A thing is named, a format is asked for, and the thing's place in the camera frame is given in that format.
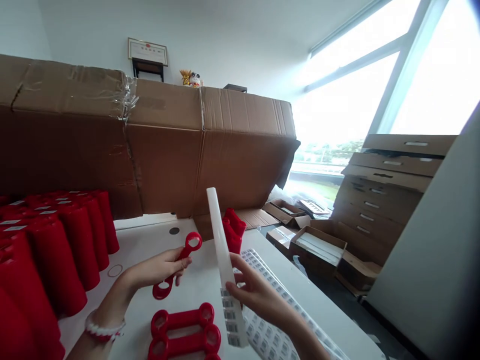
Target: white bracelet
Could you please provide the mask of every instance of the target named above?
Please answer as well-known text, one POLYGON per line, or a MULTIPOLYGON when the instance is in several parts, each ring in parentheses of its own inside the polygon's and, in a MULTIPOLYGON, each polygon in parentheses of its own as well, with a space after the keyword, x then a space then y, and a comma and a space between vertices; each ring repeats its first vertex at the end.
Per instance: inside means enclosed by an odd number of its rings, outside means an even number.
POLYGON ((92 338, 97 340, 100 343, 107 343, 109 341, 115 341, 116 338, 119 338, 124 335, 122 329, 125 327, 125 320, 121 323, 120 326, 114 328, 103 328, 95 324, 92 320, 96 310, 93 310, 90 315, 87 316, 85 320, 85 332, 88 333, 92 338))

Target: window frame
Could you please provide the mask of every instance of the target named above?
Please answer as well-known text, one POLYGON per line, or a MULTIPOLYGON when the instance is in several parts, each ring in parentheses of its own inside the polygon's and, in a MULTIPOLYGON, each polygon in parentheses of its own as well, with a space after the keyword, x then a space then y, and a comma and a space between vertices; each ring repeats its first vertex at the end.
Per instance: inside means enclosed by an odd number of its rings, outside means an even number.
MULTIPOLYGON (((339 39, 392 0, 374 0, 345 24, 310 50, 310 58, 339 39)), ((387 56, 399 52, 367 134, 389 134, 402 106, 425 50, 449 0, 420 0, 410 28, 402 36, 370 53, 339 67, 334 72, 304 87, 309 93, 387 56)))

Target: figurine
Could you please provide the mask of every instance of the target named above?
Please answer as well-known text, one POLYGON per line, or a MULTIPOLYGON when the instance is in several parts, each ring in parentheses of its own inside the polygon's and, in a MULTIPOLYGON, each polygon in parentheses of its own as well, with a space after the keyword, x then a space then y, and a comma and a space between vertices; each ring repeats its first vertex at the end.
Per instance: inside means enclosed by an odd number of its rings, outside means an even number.
POLYGON ((203 86, 202 80, 200 80, 200 74, 197 72, 192 72, 190 74, 190 86, 192 88, 198 89, 200 86, 203 86))
POLYGON ((183 80, 183 86, 190 86, 191 70, 180 70, 181 78, 183 80))

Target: framed certificate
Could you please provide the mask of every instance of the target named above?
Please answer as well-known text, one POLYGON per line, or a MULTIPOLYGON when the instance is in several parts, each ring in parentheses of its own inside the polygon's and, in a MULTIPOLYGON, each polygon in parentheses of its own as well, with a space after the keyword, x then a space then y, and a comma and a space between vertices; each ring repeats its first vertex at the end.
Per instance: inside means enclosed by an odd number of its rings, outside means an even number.
POLYGON ((148 60, 168 66, 167 47, 151 42, 128 38, 128 58, 148 60))

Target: person's left hand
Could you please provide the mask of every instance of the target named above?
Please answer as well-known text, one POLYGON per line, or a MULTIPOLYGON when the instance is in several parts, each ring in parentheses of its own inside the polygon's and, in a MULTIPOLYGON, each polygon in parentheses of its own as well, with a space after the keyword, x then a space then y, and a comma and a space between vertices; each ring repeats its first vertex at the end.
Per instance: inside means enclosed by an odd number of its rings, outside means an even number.
POLYGON ((179 286, 184 270, 192 263, 191 257, 177 261, 182 250, 183 246, 164 251, 128 269, 135 287, 139 289, 158 284, 172 274, 176 276, 175 285, 179 286))

